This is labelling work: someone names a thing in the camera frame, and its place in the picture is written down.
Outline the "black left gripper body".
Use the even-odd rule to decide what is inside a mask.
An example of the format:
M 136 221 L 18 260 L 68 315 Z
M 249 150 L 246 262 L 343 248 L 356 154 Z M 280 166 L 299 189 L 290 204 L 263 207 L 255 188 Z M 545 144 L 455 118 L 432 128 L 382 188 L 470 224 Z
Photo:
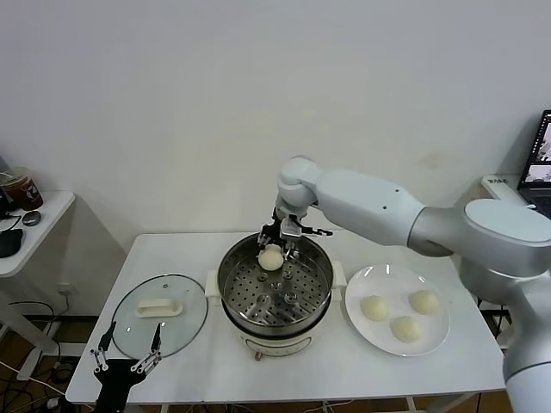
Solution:
M 131 359 L 109 359 L 107 369 L 94 373 L 101 384 L 95 412 L 123 412 L 133 386 Z

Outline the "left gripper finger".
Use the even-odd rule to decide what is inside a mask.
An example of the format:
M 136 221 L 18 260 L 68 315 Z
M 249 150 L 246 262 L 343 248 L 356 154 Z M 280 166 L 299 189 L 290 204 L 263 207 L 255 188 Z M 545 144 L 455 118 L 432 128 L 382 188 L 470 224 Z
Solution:
M 95 373 L 101 373 L 108 370 L 107 352 L 113 338 L 115 327 L 116 322 L 113 321 L 109 325 L 108 330 L 102 335 L 98 345 L 90 350 L 90 354 L 96 363 L 94 367 Z
M 156 327 L 149 353 L 137 361 L 130 369 L 132 373 L 149 373 L 162 360 L 160 352 L 162 324 Z

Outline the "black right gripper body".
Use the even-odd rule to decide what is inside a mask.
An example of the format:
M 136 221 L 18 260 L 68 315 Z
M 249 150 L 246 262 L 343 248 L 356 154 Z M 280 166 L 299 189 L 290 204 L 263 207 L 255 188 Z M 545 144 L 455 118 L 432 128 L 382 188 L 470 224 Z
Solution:
M 284 241 L 297 242 L 297 215 L 275 208 L 272 212 L 272 222 L 263 225 L 263 233 L 271 237 L 268 245 L 274 244 L 282 248 Z

